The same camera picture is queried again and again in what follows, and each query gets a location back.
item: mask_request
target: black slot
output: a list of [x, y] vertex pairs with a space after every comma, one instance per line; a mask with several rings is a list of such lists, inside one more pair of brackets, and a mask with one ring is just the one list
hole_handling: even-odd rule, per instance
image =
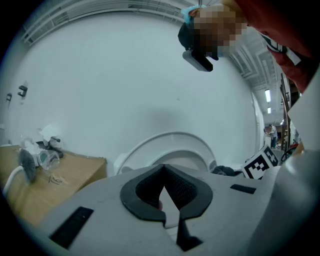
[[256, 188], [254, 188], [254, 187], [242, 186], [242, 185], [238, 185], [238, 184], [233, 184], [230, 187], [230, 189], [238, 190], [238, 191], [245, 192], [248, 194], [253, 194], [256, 191]]
[[50, 239], [68, 249], [94, 210], [79, 207], [71, 216], [50, 236]]

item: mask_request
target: cardboard box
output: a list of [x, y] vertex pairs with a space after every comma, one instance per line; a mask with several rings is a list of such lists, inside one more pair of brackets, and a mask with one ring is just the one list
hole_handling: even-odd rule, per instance
[[[18, 166], [18, 146], [0, 147], [0, 186]], [[106, 160], [64, 152], [50, 173], [36, 168], [36, 178], [27, 184], [24, 173], [14, 177], [7, 195], [17, 217], [37, 226], [47, 213], [88, 184], [106, 178]]]

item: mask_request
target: red clothing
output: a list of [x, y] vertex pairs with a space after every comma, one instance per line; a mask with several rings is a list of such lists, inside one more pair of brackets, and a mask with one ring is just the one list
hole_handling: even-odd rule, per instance
[[[310, 26], [319, 23], [315, 9], [308, 3], [299, 5], [290, 0], [235, 0], [240, 6], [248, 25], [273, 39], [282, 46], [290, 48], [300, 59], [297, 65], [285, 53], [268, 49], [285, 75], [294, 81], [301, 93], [304, 92], [315, 74], [319, 62], [319, 47], [316, 45], [315, 30]], [[308, 14], [308, 19], [300, 18]]]

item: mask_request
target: ceiling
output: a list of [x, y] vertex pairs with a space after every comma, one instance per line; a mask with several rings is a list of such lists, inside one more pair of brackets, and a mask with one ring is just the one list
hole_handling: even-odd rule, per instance
[[[203, 5], [213, 5], [218, 0], [203, 0]], [[198, 4], [197, 0], [46, 0], [27, 19], [22, 40], [29, 46], [59, 27], [74, 20], [107, 12], [148, 13], [162, 17], [171, 23], [184, 22], [181, 9]], [[264, 122], [278, 125], [284, 115], [281, 105], [281, 69], [267, 50], [262, 37], [248, 27], [237, 42], [236, 52], [230, 60], [239, 70], [256, 95]], [[265, 90], [271, 91], [271, 102], [267, 103]]]

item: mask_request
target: plastic bag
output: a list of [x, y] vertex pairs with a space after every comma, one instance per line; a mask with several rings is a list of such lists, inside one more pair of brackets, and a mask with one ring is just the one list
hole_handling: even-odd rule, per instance
[[30, 137], [22, 138], [20, 142], [20, 148], [29, 151], [31, 155], [38, 155], [43, 149], [39, 147], [37, 143]]
[[38, 163], [45, 171], [52, 171], [60, 164], [59, 154], [53, 150], [42, 150], [38, 156]]

